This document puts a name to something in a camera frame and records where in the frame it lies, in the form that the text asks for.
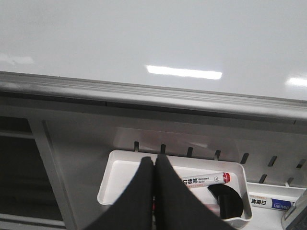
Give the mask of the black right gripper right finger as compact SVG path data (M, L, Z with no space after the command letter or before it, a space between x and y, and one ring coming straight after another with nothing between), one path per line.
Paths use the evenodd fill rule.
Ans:
M233 229L187 188L166 155L159 154L154 167L154 214L158 230Z

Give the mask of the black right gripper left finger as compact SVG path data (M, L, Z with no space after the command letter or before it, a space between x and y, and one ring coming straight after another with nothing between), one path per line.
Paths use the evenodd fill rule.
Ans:
M154 164L141 163L123 193L87 230L150 230L153 221Z

